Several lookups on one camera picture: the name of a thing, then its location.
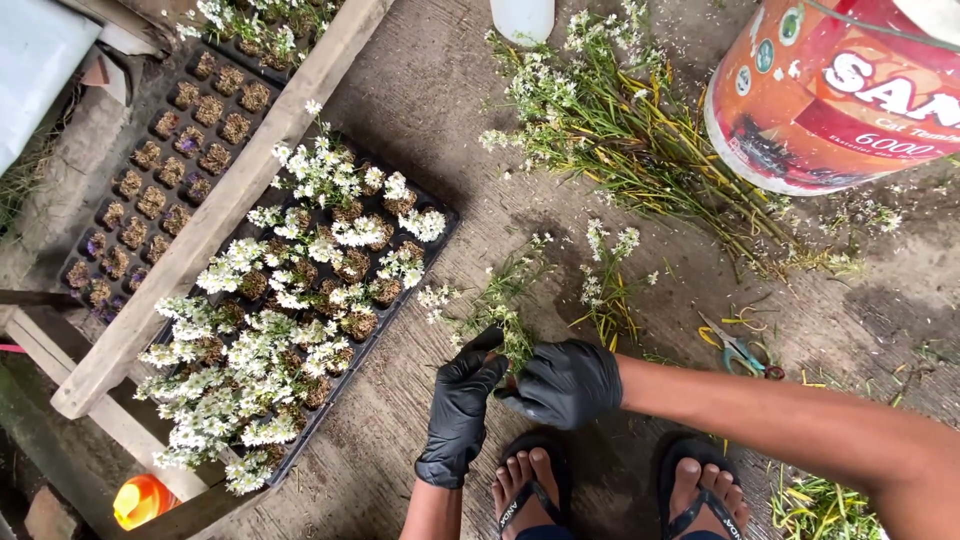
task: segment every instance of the orange paint bucket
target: orange paint bucket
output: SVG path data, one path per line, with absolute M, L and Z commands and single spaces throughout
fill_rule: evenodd
M 960 25 L 945 24 L 960 4 L 819 4 L 848 19 L 767 0 L 713 73 L 705 119 L 723 161 L 763 189 L 820 195 L 960 152 Z
M 123 530 L 131 530 L 178 504 L 180 501 L 154 475 L 138 475 L 120 486 L 113 500 L 113 517 Z

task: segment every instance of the black flip-flop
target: black flip-flop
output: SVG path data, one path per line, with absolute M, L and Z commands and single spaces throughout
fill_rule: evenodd
M 655 471 L 657 471 L 657 507 L 660 512 L 662 540 L 673 540 L 680 536 L 684 530 L 690 527 L 704 505 L 720 520 L 720 524 L 732 540 L 741 540 L 743 533 L 736 525 L 731 513 L 723 506 L 723 501 L 713 495 L 712 491 L 704 489 L 700 482 L 697 482 L 697 486 L 700 488 L 700 494 L 697 495 L 697 498 L 690 503 L 686 510 L 681 512 L 673 521 L 670 521 L 670 496 L 673 494 L 673 487 L 676 482 L 677 464 L 685 457 L 696 459 L 701 468 L 710 463 L 716 465 L 721 471 L 727 471 L 733 475 L 734 485 L 740 485 L 736 468 L 723 456 L 723 452 L 719 448 L 708 442 L 698 440 L 693 435 L 675 440 L 665 449 L 659 464 L 655 468 Z
M 516 455 L 518 452 L 530 453 L 535 448 L 543 448 L 550 456 L 550 469 L 553 470 L 553 478 L 557 481 L 557 487 L 560 491 L 560 506 L 557 507 L 550 501 L 550 497 L 543 490 L 543 486 L 537 481 L 536 473 L 534 477 L 527 481 L 516 492 L 516 496 L 503 511 L 497 524 L 497 538 L 503 536 L 504 529 L 514 520 L 519 510 L 523 508 L 527 501 L 534 495 L 540 500 L 540 506 L 546 511 L 553 522 L 560 526 L 565 526 L 567 516 L 570 514 L 570 493 L 573 491 L 573 475 L 570 471 L 570 464 L 566 460 L 566 452 L 557 431 L 551 428 L 540 427 L 523 433 L 520 437 L 509 445 L 503 451 L 500 457 L 499 467 L 507 466 L 507 458 Z

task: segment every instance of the hand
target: hand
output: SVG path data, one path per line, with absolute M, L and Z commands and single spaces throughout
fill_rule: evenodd
M 437 372 L 426 448 L 414 465 L 417 477 L 426 483 L 446 489 L 463 487 L 468 465 L 487 438 L 483 426 L 487 397 L 510 364 L 505 356 L 484 361 L 488 351 L 501 343 L 503 330 L 490 326 Z
M 613 353 L 579 339 L 540 343 L 516 374 L 516 387 L 497 388 L 504 405 L 542 424 L 574 430 L 620 407 L 623 384 Z

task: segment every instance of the bucket label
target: bucket label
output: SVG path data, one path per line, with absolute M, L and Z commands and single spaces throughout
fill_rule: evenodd
M 822 3 L 923 35 L 892 0 Z M 711 82 L 707 122 L 721 157 L 750 182 L 816 194 L 960 151 L 960 55 L 798 0 L 767 0 L 748 29 Z M 736 85 L 719 84 L 733 74 Z

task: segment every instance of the scissors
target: scissors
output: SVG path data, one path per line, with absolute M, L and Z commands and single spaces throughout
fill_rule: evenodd
M 733 367 L 731 366 L 731 360 L 736 360 L 737 363 L 747 368 L 747 371 L 750 372 L 754 377 L 765 377 L 772 380 L 781 380 L 786 374 L 783 373 L 783 368 L 773 365 L 764 365 L 759 360 L 756 359 L 756 356 L 750 352 L 750 349 L 747 348 L 747 342 L 742 338 L 734 338 L 730 336 L 725 331 L 720 330 L 720 327 L 716 325 L 713 321 L 709 320 L 706 315 L 701 311 L 700 318 L 707 323 L 707 326 L 713 330 L 713 333 L 717 334 L 721 340 L 723 340 L 723 365 L 727 368 L 728 373 L 733 373 Z

